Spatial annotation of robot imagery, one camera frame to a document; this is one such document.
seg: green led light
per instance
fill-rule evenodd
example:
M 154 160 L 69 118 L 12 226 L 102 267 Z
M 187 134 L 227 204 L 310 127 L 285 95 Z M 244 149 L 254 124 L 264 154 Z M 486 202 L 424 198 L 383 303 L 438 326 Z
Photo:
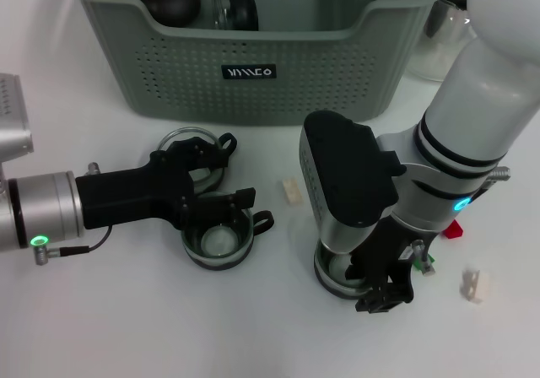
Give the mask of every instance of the green led light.
M 44 246 L 49 242 L 49 238 L 47 236 L 39 235 L 36 236 L 34 239 L 30 241 L 30 244 L 33 246 Z

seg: small white block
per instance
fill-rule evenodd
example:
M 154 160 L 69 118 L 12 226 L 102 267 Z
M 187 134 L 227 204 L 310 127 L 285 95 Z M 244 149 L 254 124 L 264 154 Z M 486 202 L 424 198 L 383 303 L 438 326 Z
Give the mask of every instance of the small white block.
M 474 304 L 481 304 L 489 297 L 490 284 L 489 274 L 475 271 L 467 286 L 467 299 Z
M 289 178 L 288 180 L 283 180 L 283 188 L 285 194 L 287 195 L 287 201 L 289 205 L 298 205 L 304 202 L 300 189 L 295 178 Z

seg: basket logo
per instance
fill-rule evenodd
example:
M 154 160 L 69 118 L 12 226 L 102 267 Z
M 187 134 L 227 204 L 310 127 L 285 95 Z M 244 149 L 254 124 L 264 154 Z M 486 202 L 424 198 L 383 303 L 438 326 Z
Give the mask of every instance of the basket logo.
M 266 80 L 278 77 L 275 64 L 223 64 L 221 73 L 225 80 Z

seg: gray plastic basket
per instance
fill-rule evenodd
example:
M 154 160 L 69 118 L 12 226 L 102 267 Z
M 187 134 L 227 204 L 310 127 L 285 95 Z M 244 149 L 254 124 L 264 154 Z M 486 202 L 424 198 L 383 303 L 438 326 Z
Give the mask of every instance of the gray plastic basket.
M 158 24 L 139 0 L 81 0 L 128 104 L 146 116 L 300 124 L 316 110 L 364 121 L 389 105 L 436 0 L 256 0 L 261 31 Z M 222 65 L 275 64 L 224 79 Z

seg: green object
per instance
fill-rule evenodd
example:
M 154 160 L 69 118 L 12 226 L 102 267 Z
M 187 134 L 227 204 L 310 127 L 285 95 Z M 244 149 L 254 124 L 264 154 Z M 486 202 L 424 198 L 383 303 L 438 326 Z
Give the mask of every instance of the green object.
M 49 242 L 49 238 L 44 235 L 36 236 L 30 241 L 30 244 L 34 247 L 44 246 Z
M 189 28 L 158 24 L 140 0 L 81 0 L 135 111 L 242 125 L 380 115 L 435 1 L 255 0 L 260 31 L 241 31 L 214 29 L 212 0 Z M 276 78 L 224 79 L 222 65 L 275 65 Z
M 432 256 L 430 256 L 429 254 L 428 254 L 428 257 L 429 257 L 429 260 L 431 261 L 431 263 L 433 264 L 435 262 L 435 259 Z M 422 268 L 420 267 L 420 260 L 418 258 L 413 261 L 413 266 L 418 271 L 422 270 Z

